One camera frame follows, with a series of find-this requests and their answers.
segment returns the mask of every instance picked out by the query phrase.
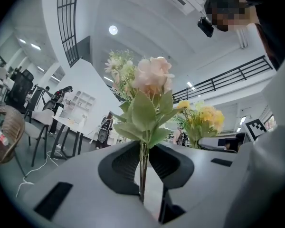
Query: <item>window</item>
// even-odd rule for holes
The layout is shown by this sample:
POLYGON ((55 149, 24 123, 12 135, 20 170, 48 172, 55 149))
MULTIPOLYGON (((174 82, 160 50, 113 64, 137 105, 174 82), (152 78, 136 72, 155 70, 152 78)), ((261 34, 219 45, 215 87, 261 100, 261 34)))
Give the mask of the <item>window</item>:
POLYGON ((271 115, 271 117, 265 122, 265 128, 271 132, 276 127, 275 117, 271 115))

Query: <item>staircase railing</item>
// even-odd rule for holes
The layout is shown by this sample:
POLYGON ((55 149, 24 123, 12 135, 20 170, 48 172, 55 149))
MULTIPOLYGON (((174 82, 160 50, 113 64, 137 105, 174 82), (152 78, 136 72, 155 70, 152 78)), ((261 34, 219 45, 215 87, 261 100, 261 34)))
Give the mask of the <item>staircase railing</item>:
POLYGON ((180 100, 188 100, 193 97, 199 97, 208 92, 217 91, 220 88, 229 86, 239 81, 245 81, 248 78, 261 74, 267 70, 273 70, 273 68, 267 62, 265 56, 258 57, 225 73, 200 82, 193 87, 188 87, 174 93, 172 95, 173 103, 178 103, 180 100))
POLYGON ((76 41, 77 0, 57 0, 57 15, 61 42, 70 67, 79 60, 76 41))

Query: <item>bag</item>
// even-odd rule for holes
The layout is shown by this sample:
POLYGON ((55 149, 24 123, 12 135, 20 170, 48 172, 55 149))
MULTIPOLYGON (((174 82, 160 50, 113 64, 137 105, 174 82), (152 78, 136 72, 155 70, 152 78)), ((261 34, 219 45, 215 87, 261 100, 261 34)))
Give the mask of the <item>bag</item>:
POLYGON ((107 138, 107 136, 108 136, 108 131, 106 130, 106 129, 100 129, 99 130, 99 133, 98 133, 98 140, 100 141, 100 142, 104 142, 105 141, 105 139, 107 138))

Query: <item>black slot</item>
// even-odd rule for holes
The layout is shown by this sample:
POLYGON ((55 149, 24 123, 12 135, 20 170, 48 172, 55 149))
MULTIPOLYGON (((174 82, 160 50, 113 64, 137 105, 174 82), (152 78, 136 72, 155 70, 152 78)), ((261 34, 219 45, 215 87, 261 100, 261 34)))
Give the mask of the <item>black slot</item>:
POLYGON ((67 182, 57 183, 34 210, 44 218, 51 220, 72 187, 73 185, 67 182))

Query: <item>floor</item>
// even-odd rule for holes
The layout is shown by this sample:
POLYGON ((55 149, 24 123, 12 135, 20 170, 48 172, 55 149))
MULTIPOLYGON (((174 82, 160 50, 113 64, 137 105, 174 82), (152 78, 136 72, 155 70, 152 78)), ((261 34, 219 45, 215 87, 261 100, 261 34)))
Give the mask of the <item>floor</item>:
MULTIPOLYGON (((40 124, 39 122, 35 120, 32 120, 32 124, 34 124, 39 129, 41 129, 42 127, 42 124, 40 124)), ((47 152, 51 151, 56 136, 57 134, 51 137, 48 136, 47 152)), ((59 138, 60 144, 62 143, 64 136, 65 136, 65 133, 62 133, 59 138)), ((66 149, 65 152, 67 155, 72 155, 74 141, 75 141, 75 133, 70 131, 67 135, 66 142, 65 142, 65 149, 66 149)), ((83 139, 81 153, 95 150, 95 143, 93 142, 92 144, 90 144, 89 141, 90 140, 88 139, 85 139, 85 138, 83 139)), ((28 143, 29 143, 28 136, 24 133, 15 149, 19 162, 25 173, 28 173, 31 170, 38 169, 46 162, 46 160, 44 159, 44 155, 43 155, 44 140, 41 139, 38 145, 34 167, 31 167, 32 156, 33 156, 33 151, 35 148, 36 140, 31 139, 31 146, 29 146, 28 143)), ((39 170, 31 172, 27 176, 26 181, 36 183, 37 181, 42 179, 48 173, 50 173, 55 168, 57 168, 57 165, 53 162, 55 162, 57 165, 61 165, 62 163, 65 162, 65 160, 55 160, 55 159, 51 160, 50 157, 48 156, 46 165, 44 165, 39 170)), ((19 185, 23 182, 22 179, 23 179, 23 175, 22 175, 22 172, 15 158, 13 158, 8 163, 0 164, 0 181, 6 192, 9 192, 13 196, 16 195, 19 185)), ((32 185, 28 185, 28 184, 22 185, 19 190, 18 198, 21 199, 21 197, 25 194, 27 190, 29 190, 30 187, 32 187, 32 185)))

